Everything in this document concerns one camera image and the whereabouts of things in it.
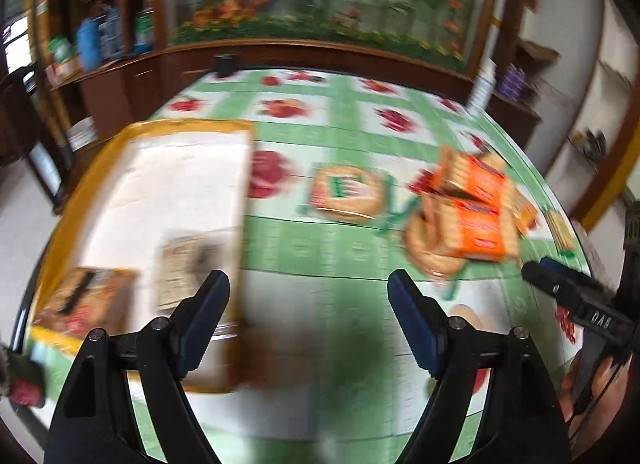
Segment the person's right hand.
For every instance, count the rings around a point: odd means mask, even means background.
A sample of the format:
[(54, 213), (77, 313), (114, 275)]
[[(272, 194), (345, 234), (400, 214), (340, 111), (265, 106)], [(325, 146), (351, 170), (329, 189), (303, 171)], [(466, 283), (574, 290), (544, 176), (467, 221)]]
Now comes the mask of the person's right hand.
[(580, 359), (582, 350), (578, 351), (570, 364), (558, 392), (564, 421), (568, 424), (568, 434), (573, 439), (572, 453), (575, 458), (591, 448), (614, 421), (623, 406), (634, 363), (634, 356), (628, 359), (625, 366), (614, 364), (612, 357), (603, 359), (591, 382), (591, 396), (597, 403), (589, 413), (576, 414), (570, 401), (570, 392), (574, 387)]

